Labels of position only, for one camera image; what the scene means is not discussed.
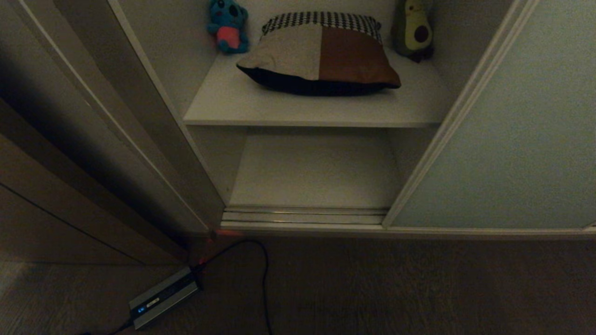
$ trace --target wooden floor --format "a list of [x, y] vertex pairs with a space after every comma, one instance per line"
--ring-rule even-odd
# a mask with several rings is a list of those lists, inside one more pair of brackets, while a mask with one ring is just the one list
[[[263, 242], [277, 335], [596, 334], [593, 241]], [[257, 247], [238, 247], [206, 269], [204, 292], [140, 333], [266, 334], [262, 266]], [[0, 333], [105, 334], [175, 269], [0, 263]]]

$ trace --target pillow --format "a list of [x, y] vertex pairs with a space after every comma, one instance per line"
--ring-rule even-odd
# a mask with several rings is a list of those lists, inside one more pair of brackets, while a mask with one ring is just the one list
[[255, 82], [302, 95], [363, 95], [399, 88], [381, 42], [381, 24], [364, 15], [301, 12], [263, 26], [237, 67]]

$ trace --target wooden cabinet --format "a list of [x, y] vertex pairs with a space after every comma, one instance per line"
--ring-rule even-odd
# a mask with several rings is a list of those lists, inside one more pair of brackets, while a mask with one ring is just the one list
[[[55, 5], [102, 74], [124, 100], [129, 97], [129, 106], [138, 105], [133, 102], [142, 95], [133, 88], [140, 85], [150, 83], [151, 100], [160, 97], [144, 103], [146, 114], [136, 117], [162, 151], [183, 141], [200, 162], [208, 178], [201, 175], [197, 182], [186, 175], [182, 180], [194, 183], [192, 191], [223, 203], [222, 220], [211, 222], [211, 228], [475, 234], [479, 227], [473, 222], [433, 229], [437, 224], [420, 213], [410, 224], [395, 225], [500, 74], [539, 2], [429, 1], [436, 49], [432, 60], [417, 64], [386, 48], [403, 87], [350, 98], [300, 97], [259, 87], [235, 68], [241, 56], [218, 54], [205, 30], [208, 17], [202, 2], [155, 1], [147, 6], [109, 0], [93, 9], [61, 1]], [[245, 0], [242, 5], [251, 13], [253, 44], [270, 16], [316, 7], [374, 16], [390, 45], [392, 0], [316, 0], [308, 8], [289, 0]], [[90, 33], [99, 22], [101, 34]], [[102, 45], [117, 48], [123, 62], [116, 64], [114, 53]], [[54, 51], [60, 48], [69, 46], [59, 44]], [[132, 72], [140, 66], [144, 73]], [[179, 138], [165, 135], [166, 123], [179, 129]], [[170, 153], [167, 158], [175, 166], [190, 165], [175, 157]], [[486, 234], [502, 233], [491, 230], [502, 228], [498, 224], [482, 228], [488, 229]], [[533, 233], [515, 231], [514, 225], [506, 228], [513, 234]], [[581, 233], [578, 227], [565, 228]]]

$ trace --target green plush toy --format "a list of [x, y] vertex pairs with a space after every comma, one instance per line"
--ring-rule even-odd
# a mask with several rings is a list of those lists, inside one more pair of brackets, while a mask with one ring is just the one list
[[399, 0], [391, 29], [393, 46], [398, 54], [420, 62], [433, 53], [430, 43], [433, 31], [420, 0]]

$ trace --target power cord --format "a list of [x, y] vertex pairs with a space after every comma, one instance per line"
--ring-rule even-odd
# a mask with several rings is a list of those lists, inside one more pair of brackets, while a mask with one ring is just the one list
[[230, 251], [231, 249], [244, 244], [244, 243], [253, 243], [253, 244], [257, 244], [261, 250], [263, 251], [263, 255], [265, 257], [265, 269], [263, 271], [263, 279], [261, 281], [261, 285], [262, 285], [262, 289], [263, 289], [263, 307], [265, 308], [265, 322], [267, 323], [267, 331], [269, 333], [269, 335], [273, 335], [273, 331], [271, 330], [271, 322], [269, 321], [269, 307], [267, 304], [267, 285], [266, 285], [266, 279], [267, 279], [267, 272], [269, 272], [269, 254], [267, 253], [267, 248], [265, 248], [265, 246], [263, 245], [263, 243], [257, 241], [257, 240], [242, 240], [242, 241], [238, 241], [236, 243], [231, 244], [230, 246], [228, 246], [226, 249], [223, 249], [222, 251], [220, 251], [219, 253], [217, 253], [215, 256], [213, 256], [212, 258], [210, 258], [209, 260], [207, 260], [204, 263], [201, 263], [195, 267], [192, 268], [193, 272], [200, 272], [202, 271], [204, 268], [206, 268], [211, 262], [213, 262], [214, 260], [216, 260], [219, 256], [223, 255], [224, 253]]
[[[118, 328], [117, 330], [112, 331], [108, 335], [116, 335], [117, 333], [123, 331], [124, 329], [127, 329], [130, 326], [132, 326], [132, 319], [128, 319], [126, 322], [124, 322], [123, 325], [120, 326], [120, 328]], [[83, 333], [81, 335], [91, 335], [91, 333], [87, 332], [87, 333]]]

